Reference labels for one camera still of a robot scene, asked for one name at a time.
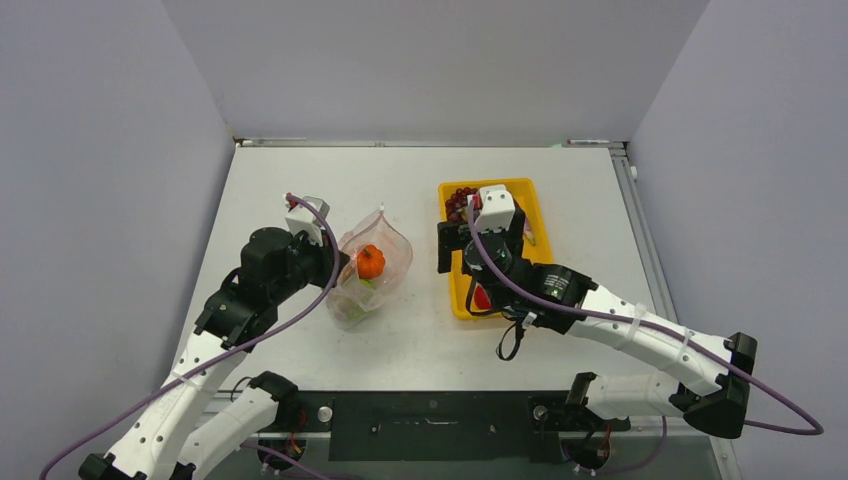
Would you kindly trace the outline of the red tomato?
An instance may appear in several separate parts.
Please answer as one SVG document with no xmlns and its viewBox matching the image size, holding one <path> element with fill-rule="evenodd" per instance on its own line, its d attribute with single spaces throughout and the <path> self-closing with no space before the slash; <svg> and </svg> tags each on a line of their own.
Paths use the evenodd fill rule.
<svg viewBox="0 0 848 480">
<path fill-rule="evenodd" d="M 475 311 L 488 311 L 492 308 L 491 302 L 485 290 L 476 285 L 472 293 L 472 306 Z"/>
</svg>

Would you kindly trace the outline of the orange pumpkin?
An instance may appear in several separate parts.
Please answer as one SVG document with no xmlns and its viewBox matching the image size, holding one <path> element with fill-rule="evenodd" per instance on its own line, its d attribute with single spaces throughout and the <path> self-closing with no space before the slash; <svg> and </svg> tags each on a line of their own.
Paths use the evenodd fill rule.
<svg viewBox="0 0 848 480">
<path fill-rule="evenodd" d="M 356 269 L 360 279 L 373 280 L 380 277 L 386 265 L 383 252 L 374 244 L 367 244 L 356 256 Z"/>
</svg>

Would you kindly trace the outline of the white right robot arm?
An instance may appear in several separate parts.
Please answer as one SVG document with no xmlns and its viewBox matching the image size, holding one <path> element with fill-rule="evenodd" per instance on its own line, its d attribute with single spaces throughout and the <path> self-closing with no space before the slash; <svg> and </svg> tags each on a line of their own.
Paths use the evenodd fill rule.
<svg viewBox="0 0 848 480">
<path fill-rule="evenodd" d="M 500 315 L 511 323 L 513 347 L 505 353 L 498 346 L 498 358 L 513 360 L 531 327 L 595 341 L 654 371 L 630 377 L 577 374 L 564 403 L 573 425 L 589 428 L 602 420 L 667 416 L 714 437 L 740 437 L 756 339 L 742 332 L 721 337 L 686 329 L 578 271 L 531 262 L 522 255 L 517 232 L 523 218 L 516 209 L 507 228 L 477 237 L 461 217 L 437 225 L 437 270 L 451 272 L 451 256 L 460 252 L 461 272 L 471 279 L 468 312 Z"/>
</svg>

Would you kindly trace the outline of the clear pink-dotted zip bag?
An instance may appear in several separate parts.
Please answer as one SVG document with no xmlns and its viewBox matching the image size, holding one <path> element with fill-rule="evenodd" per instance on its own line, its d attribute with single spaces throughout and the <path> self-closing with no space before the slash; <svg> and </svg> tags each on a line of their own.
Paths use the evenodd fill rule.
<svg viewBox="0 0 848 480">
<path fill-rule="evenodd" d="M 370 303 L 370 311 L 365 318 L 376 312 L 394 296 L 396 290 L 406 278 L 412 263 L 413 249 L 411 242 L 390 223 L 383 206 L 360 221 L 354 229 L 345 233 L 340 240 L 339 247 L 341 252 L 350 256 L 350 262 L 341 270 L 336 286 L 325 300 L 335 325 L 340 329 L 350 329 L 365 319 L 356 323 L 341 322 L 337 319 L 335 304 L 342 288 L 346 284 L 360 279 L 356 269 L 356 256 L 360 249 L 367 244 L 374 244 L 383 252 L 386 265 L 380 277 L 369 280 L 376 287 L 377 293 Z"/>
</svg>

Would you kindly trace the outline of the green cabbage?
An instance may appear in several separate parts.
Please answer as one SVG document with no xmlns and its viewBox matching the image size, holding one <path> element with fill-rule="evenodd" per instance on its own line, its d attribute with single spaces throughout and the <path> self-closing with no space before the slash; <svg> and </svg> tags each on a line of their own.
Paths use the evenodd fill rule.
<svg viewBox="0 0 848 480">
<path fill-rule="evenodd" d="M 363 320 L 376 293 L 376 287 L 369 280 L 358 279 L 346 284 L 336 298 L 337 319 L 348 323 Z"/>
</svg>

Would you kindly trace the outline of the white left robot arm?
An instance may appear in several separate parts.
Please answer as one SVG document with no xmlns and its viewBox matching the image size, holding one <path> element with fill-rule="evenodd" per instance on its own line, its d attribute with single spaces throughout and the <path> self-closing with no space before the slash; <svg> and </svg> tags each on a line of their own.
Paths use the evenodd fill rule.
<svg viewBox="0 0 848 480">
<path fill-rule="evenodd" d="M 260 342 L 279 332 L 279 306 L 315 286 L 327 294 L 346 261 L 334 233 L 278 227 L 254 231 L 240 264 L 205 302 L 160 390 L 142 401 L 135 424 L 106 452 L 90 454 L 82 479 L 167 479 L 206 406 Z"/>
</svg>

